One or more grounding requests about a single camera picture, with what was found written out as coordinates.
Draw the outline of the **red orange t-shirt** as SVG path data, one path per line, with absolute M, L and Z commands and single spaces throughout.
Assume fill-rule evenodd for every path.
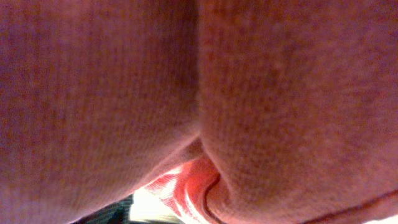
M 397 214 L 396 1 L 2 1 L 1 222 L 141 187 L 200 223 Z

